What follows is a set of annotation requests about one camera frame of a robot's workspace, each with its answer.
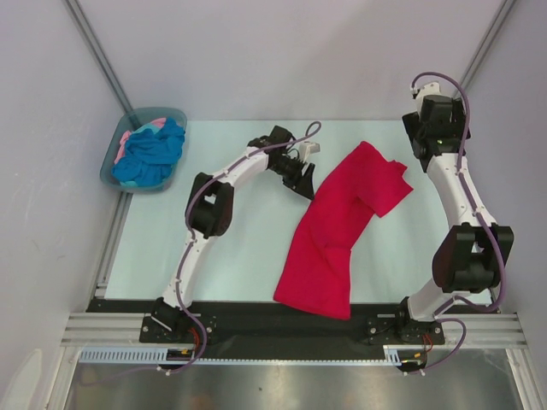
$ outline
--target teal cloth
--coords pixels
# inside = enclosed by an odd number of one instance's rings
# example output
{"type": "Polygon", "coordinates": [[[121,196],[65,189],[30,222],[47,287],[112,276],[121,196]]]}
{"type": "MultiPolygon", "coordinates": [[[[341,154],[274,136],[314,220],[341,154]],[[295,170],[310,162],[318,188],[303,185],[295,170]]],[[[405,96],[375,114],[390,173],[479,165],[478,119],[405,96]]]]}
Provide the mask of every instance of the teal cloth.
{"type": "Polygon", "coordinates": [[[158,185],[171,175],[182,156],[184,141],[185,129],[173,118],[167,118],[161,129],[152,124],[142,126],[126,141],[126,154],[112,167],[112,175],[121,183],[158,185]]]}

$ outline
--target pink cloth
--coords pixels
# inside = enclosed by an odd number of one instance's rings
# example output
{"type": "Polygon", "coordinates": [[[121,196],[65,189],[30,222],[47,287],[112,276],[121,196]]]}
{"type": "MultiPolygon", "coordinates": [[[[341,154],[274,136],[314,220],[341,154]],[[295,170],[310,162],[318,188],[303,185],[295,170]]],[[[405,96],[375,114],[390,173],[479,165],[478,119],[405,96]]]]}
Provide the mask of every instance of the pink cloth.
{"type": "Polygon", "coordinates": [[[403,179],[405,170],[369,143],[360,143],[346,156],[298,224],[273,299],[305,312],[349,319],[351,248],[375,214],[386,215],[412,191],[403,179]]]}
{"type": "MultiPolygon", "coordinates": [[[[150,123],[157,126],[158,128],[163,128],[165,126],[165,121],[167,118],[157,118],[150,123]]],[[[117,164],[118,161],[126,155],[126,141],[131,137],[131,131],[125,131],[121,136],[120,140],[120,149],[118,149],[118,155],[114,159],[114,164],[117,164]]]]}

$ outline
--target red fabric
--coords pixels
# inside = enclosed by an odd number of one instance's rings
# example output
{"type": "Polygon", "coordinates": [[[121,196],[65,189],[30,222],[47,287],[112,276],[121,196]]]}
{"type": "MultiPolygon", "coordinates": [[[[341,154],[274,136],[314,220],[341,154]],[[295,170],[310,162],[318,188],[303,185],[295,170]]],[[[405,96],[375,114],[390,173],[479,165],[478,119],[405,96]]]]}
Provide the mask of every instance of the red fabric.
{"type": "Polygon", "coordinates": [[[370,219],[411,191],[406,166],[360,143],[318,189],[294,233],[273,299],[310,313],[350,318],[351,248],[370,219]]]}

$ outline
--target shiny floor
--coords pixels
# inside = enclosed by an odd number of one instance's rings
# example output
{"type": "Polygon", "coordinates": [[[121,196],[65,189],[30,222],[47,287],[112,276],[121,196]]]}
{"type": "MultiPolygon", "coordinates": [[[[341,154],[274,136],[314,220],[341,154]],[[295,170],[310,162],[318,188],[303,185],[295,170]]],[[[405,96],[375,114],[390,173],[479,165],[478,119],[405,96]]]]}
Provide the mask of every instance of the shiny floor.
{"type": "Polygon", "coordinates": [[[82,385],[128,368],[78,365],[65,410],[522,408],[503,350],[463,351],[425,377],[393,367],[201,365],[82,385]]]}

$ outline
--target cloth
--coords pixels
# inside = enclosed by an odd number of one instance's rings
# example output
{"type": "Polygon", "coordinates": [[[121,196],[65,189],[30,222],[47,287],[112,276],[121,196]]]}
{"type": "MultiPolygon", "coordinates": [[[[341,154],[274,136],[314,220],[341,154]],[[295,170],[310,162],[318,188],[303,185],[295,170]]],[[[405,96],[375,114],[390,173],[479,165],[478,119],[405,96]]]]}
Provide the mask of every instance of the cloth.
{"type": "Polygon", "coordinates": [[[165,118],[157,118],[148,124],[144,124],[137,131],[125,131],[120,139],[120,149],[118,149],[118,155],[114,159],[114,164],[117,164],[118,161],[123,158],[126,154],[126,142],[131,136],[132,133],[138,133],[144,130],[152,130],[154,133],[160,131],[161,128],[165,125],[165,118]]]}
{"type": "Polygon", "coordinates": [[[386,215],[412,191],[405,170],[365,142],[338,164],[298,224],[273,299],[349,319],[351,248],[375,214],[386,215]]]}
{"type": "Polygon", "coordinates": [[[150,127],[134,132],[125,143],[125,155],[112,167],[120,182],[134,181],[138,186],[160,184],[171,175],[173,165],[182,156],[185,130],[174,119],[154,133],[150,127]]]}

